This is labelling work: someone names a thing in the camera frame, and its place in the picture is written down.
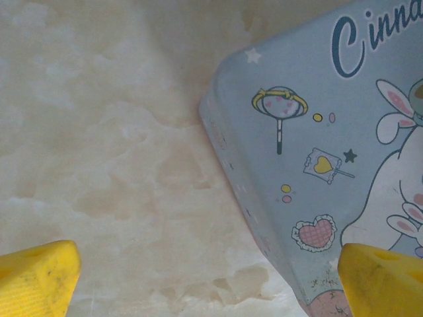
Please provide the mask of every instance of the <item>yellow heart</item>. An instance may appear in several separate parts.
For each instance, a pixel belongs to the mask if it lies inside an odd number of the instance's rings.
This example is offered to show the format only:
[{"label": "yellow heart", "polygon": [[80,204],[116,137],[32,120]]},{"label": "yellow heart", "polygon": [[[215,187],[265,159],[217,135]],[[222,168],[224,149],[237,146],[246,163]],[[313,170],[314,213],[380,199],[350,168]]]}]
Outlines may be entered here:
[{"label": "yellow heart", "polygon": [[326,157],[319,157],[318,163],[315,165],[315,172],[318,174],[326,174],[333,170],[332,165]]}]

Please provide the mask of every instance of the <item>white star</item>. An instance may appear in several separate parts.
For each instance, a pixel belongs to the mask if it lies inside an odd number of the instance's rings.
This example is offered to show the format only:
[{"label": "white star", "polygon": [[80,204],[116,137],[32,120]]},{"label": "white star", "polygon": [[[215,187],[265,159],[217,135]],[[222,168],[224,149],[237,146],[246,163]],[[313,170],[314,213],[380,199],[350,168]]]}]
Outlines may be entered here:
[{"label": "white star", "polygon": [[338,269],[338,258],[335,258],[333,261],[329,261],[330,269],[336,271]]},{"label": "white star", "polygon": [[248,64],[252,62],[255,62],[256,64],[258,64],[258,60],[260,59],[260,57],[262,57],[262,54],[257,53],[255,48],[249,51],[246,51],[245,53],[248,57],[248,60],[247,60]]}]

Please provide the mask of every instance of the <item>beige marble floor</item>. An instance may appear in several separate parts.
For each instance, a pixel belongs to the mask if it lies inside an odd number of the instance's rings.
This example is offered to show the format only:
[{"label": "beige marble floor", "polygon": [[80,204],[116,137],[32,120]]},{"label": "beige marble floor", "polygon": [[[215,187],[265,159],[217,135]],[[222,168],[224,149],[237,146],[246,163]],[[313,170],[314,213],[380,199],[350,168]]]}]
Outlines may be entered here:
[{"label": "beige marble floor", "polygon": [[348,0],[1,0],[0,251],[77,242],[68,316],[305,316],[197,114],[229,53]]}]

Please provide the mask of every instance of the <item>yellow plastic object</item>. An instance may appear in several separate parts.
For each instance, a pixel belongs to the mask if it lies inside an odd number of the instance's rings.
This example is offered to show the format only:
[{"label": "yellow plastic object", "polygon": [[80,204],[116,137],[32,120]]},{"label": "yellow plastic object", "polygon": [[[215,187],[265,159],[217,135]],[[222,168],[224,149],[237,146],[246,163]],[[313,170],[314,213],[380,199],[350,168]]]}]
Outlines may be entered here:
[{"label": "yellow plastic object", "polygon": [[0,256],[0,316],[65,316],[80,270],[73,241]]},{"label": "yellow plastic object", "polygon": [[353,317],[423,316],[423,260],[346,244],[338,272]]}]

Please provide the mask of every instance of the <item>yellow dot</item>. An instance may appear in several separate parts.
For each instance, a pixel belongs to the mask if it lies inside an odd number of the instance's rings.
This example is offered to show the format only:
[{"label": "yellow dot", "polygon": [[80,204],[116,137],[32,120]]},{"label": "yellow dot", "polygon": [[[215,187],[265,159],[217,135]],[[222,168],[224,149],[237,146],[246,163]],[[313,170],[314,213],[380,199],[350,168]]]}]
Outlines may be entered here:
[{"label": "yellow dot", "polygon": [[284,193],[289,193],[291,191],[291,186],[289,186],[289,185],[283,185],[282,188],[281,188],[281,190]]},{"label": "yellow dot", "polygon": [[322,116],[321,114],[314,114],[313,119],[314,119],[316,122],[322,122],[322,120],[323,120],[323,116]]}]

